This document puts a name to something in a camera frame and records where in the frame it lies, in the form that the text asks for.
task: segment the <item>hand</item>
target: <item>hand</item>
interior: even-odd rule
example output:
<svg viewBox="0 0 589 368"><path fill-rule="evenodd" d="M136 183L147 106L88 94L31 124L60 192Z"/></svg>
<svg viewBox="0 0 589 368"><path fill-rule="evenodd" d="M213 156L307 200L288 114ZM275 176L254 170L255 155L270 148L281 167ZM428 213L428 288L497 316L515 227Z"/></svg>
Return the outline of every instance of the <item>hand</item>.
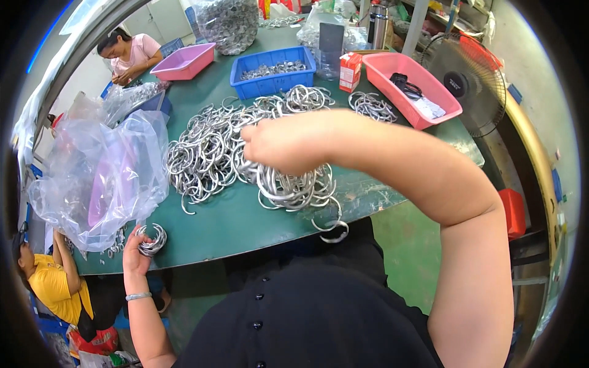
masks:
<svg viewBox="0 0 589 368"><path fill-rule="evenodd" d="M127 238L127 244L123 249L123 273L125 275L144 276L149 269L151 258L139 253L137 248L141 242L152 243L153 240L149 239L145 234L136 235L140 227L141 225L135 226L129 238Z"/></svg>
<svg viewBox="0 0 589 368"><path fill-rule="evenodd" d="M57 231L56 228L53 229L53 242L57 243L58 245L65 244L65 235Z"/></svg>
<svg viewBox="0 0 589 368"><path fill-rule="evenodd" d="M284 174L311 171L327 161L332 133L337 121L342 120L341 114L345 112L306 112L244 127L244 158Z"/></svg>
<svg viewBox="0 0 589 368"><path fill-rule="evenodd" d="M123 73L112 76L112 83L126 86L129 83L129 79L131 78L132 74L135 73L133 68L129 68L125 70Z"/></svg>

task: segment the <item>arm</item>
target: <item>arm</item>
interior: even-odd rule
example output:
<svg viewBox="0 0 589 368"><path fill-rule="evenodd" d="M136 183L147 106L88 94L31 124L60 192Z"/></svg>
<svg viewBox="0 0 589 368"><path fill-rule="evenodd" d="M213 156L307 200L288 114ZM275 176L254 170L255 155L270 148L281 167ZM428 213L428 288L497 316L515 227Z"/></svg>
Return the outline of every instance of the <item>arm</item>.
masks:
<svg viewBox="0 0 589 368"><path fill-rule="evenodd" d="M149 291L145 273L149 269L150 258L137 250L139 244L149 239L135 236L139 225L131 232L123 251L123 274L127 295ZM152 298L131 300L129 308L129 325L131 338L137 356L145 368L169 368L176 361L174 349L168 339L166 328Z"/></svg>
<svg viewBox="0 0 589 368"><path fill-rule="evenodd" d="M247 159L289 174L327 161L364 171L438 222L442 263L428 320L436 351L446 368L505 364L514 318L505 213L468 157L423 132L343 110L261 122L241 133Z"/></svg>
<svg viewBox="0 0 589 368"><path fill-rule="evenodd" d="M60 236L61 234L57 230L53 230L53 262L59 264L60 266L64 265L63 260L61 259L61 253L59 252L59 247L57 246L57 240L55 239L56 236Z"/></svg>
<svg viewBox="0 0 589 368"><path fill-rule="evenodd" d="M161 54L161 51L157 50L153 57L151 57L148 61L133 65L131 68L125 70L120 75L113 76L112 82L114 84L125 86L128 84L129 78L131 78L132 75L135 75L137 73L143 73L144 71L153 67L155 64L159 63L162 59L163 56Z"/></svg>
<svg viewBox="0 0 589 368"><path fill-rule="evenodd" d="M141 72L143 73L144 71L148 70L149 68L153 67L155 64L159 63L160 61L162 61L164 59L163 55L161 54L160 50L157 50L155 52L155 54L146 62L143 62L141 64L137 64L137 65L133 65L133 67L131 69L134 69L132 74Z"/></svg>
<svg viewBox="0 0 589 368"><path fill-rule="evenodd" d="M82 287L82 280L80 280L80 275L78 275L78 269L75 266L74 259L72 258L72 255L68 250L68 247L65 245L64 236L59 232L54 232L53 235L55 238L55 243L53 244L53 252L55 252L55 245L57 244L59 254L61 255L62 266L64 266L64 271L67 275L67 282L68 288L70 290L70 295L74 295Z"/></svg>

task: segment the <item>person in yellow shirt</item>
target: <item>person in yellow shirt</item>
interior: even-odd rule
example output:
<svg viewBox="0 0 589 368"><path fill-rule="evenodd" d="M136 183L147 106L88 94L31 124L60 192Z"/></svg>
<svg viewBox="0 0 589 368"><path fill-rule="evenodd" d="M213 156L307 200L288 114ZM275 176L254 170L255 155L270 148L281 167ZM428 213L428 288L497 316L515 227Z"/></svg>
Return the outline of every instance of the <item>person in yellow shirt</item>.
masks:
<svg viewBox="0 0 589 368"><path fill-rule="evenodd" d="M123 275L86 280L78 275L61 233L54 230L52 256L34 254L24 241L24 233L21 230L15 237L13 255L25 287L57 317L76 325L88 342L97 330L111 327L126 303ZM170 299L165 289L154 295L160 312Z"/></svg>

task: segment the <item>green table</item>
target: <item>green table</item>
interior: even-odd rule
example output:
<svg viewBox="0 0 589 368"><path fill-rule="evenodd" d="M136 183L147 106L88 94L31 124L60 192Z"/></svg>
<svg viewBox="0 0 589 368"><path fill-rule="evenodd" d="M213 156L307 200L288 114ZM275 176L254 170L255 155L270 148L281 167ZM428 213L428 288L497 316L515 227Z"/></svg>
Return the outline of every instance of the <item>green table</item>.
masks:
<svg viewBox="0 0 589 368"><path fill-rule="evenodd" d="M173 106L168 123L169 140L178 138L186 129L188 120L201 107L210 103L218 106L223 98L236 95L235 90L229 86L229 75L237 57L296 46L295 34L299 29L260 28L256 40L243 54L234 57L216 54L215 60L194 79L174 82L168 91ZM147 73L141 79L146 82L156 80ZM339 89L337 81L328 82L315 78L314 83L315 86L331 90L332 97L337 101L336 107L348 106L349 94ZM356 90L378 92L368 82L364 72ZM246 105L251 105L252 102L253 100L244 101ZM401 114L397 115L398 123L409 126ZM484 159L480 150L459 119L451 119L426 131L452 144L479 166L483 165ZM337 180L334 195L342 205L343 221L358 220L406 200L398 192L364 173L339 167L334 167L333 173ZM317 232L311 225L311 218L322 226L337 215L335 205L296 213L266 210L258 203L257 192L256 186L236 181L205 203L187 205L189 211L196 211L191 216L182 211L181 196L170 187L170 195L147 220L148 224L159 223L168 233L168 242L153 258L150 269L210 261L308 236ZM132 227L129 224L127 233ZM75 252L75 259L80 274L123 271L122 253L116 254L113 259L109 259L106 254L88 253L88 260L84 261L79 252Z"/></svg>

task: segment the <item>purple plastic tray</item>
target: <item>purple plastic tray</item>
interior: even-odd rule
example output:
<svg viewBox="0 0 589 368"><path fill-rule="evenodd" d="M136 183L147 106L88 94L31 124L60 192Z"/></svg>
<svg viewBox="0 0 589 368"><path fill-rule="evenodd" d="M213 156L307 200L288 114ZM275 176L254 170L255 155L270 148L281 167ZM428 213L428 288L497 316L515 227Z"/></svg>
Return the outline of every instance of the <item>purple plastic tray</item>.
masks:
<svg viewBox="0 0 589 368"><path fill-rule="evenodd" d="M215 42L211 42L178 49L157 64L150 74L162 81L192 79L213 61L215 45Z"/></svg>

